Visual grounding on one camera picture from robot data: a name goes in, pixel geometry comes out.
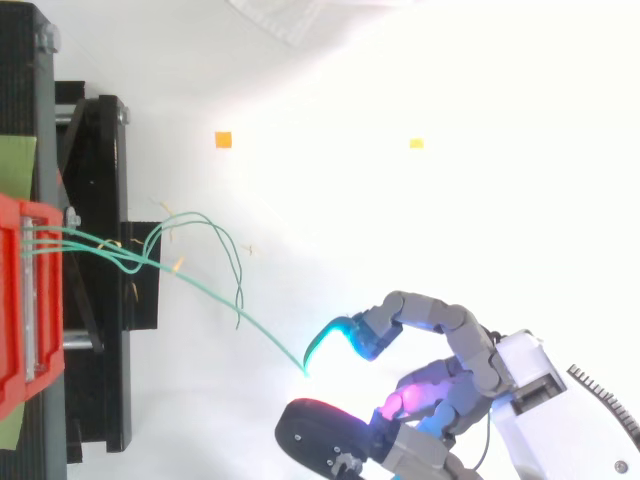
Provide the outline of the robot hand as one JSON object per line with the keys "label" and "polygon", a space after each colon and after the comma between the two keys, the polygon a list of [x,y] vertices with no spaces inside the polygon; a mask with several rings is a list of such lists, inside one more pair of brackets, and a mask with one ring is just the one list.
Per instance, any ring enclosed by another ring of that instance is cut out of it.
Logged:
{"label": "robot hand", "polygon": [[487,420],[522,479],[635,479],[639,425],[577,366],[560,368],[531,332],[501,335],[465,307],[394,291],[333,319],[308,345],[341,332],[376,359],[407,327],[445,336],[451,355],[401,378],[369,421],[327,403],[291,401],[274,430],[283,452],[326,479],[358,479],[374,462],[396,479],[476,479],[456,439]]}

